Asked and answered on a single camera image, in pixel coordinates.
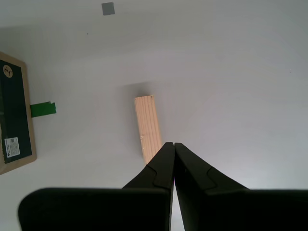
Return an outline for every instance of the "white wall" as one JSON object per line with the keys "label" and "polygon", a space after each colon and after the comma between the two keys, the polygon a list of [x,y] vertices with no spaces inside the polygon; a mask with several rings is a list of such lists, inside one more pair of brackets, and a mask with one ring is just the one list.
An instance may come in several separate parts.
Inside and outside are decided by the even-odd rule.
{"label": "white wall", "polygon": [[[0,230],[43,187],[120,188],[142,168],[133,107],[155,95],[163,141],[249,188],[308,188],[304,0],[3,0],[0,50],[27,63],[38,159],[0,176]],[[173,230],[182,230],[178,205]]]}

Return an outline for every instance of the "light wood piece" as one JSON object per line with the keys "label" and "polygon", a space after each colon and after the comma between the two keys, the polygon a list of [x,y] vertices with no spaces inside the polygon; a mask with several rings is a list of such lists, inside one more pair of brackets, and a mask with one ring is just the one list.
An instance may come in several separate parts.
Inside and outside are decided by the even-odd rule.
{"label": "light wood piece", "polygon": [[143,159],[148,164],[162,147],[154,96],[135,98],[135,108]]}
{"label": "light wood piece", "polygon": [[23,165],[26,165],[26,164],[29,164],[35,161],[37,159],[37,156],[36,156],[36,149],[35,149],[35,143],[34,143],[34,132],[33,132],[33,125],[32,125],[31,109],[30,109],[29,86],[28,86],[28,80],[27,80],[26,64],[2,52],[0,52],[0,60],[6,61],[8,63],[21,67],[22,75],[23,75],[25,102],[26,102],[26,113],[27,113],[27,120],[28,120],[28,127],[29,127],[31,150],[32,150],[32,155],[24,157],[19,160],[15,160],[11,163],[5,164],[2,145],[0,145],[0,175],[1,175],[3,173],[9,172],[13,169],[16,169],[18,167],[21,167]]}

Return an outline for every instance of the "gray square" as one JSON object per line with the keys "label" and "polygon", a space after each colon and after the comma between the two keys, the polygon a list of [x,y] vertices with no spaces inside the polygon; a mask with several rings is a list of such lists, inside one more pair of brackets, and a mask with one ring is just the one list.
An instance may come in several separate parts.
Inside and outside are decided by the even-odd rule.
{"label": "gray square", "polygon": [[115,8],[113,2],[107,2],[102,4],[103,15],[115,14]]}

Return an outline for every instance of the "green tape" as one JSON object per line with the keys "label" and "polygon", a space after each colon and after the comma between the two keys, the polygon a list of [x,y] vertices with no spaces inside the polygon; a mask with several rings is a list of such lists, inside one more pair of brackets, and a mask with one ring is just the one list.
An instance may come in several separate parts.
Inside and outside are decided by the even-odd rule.
{"label": "green tape", "polygon": [[51,102],[37,103],[30,106],[32,117],[45,116],[49,114],[55,114],[56,104]]}

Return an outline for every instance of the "barcode sticker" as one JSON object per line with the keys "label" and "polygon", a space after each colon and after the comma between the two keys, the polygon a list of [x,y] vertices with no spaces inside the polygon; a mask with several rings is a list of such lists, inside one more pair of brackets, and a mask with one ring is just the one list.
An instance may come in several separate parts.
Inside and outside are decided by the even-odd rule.
{"label": "barcode sticker", "polygon": [[4,139],[4,142],[5,142],[5,148],[6,148],[6,155],[8,158],[12,156],[20,155],[17,137]]}

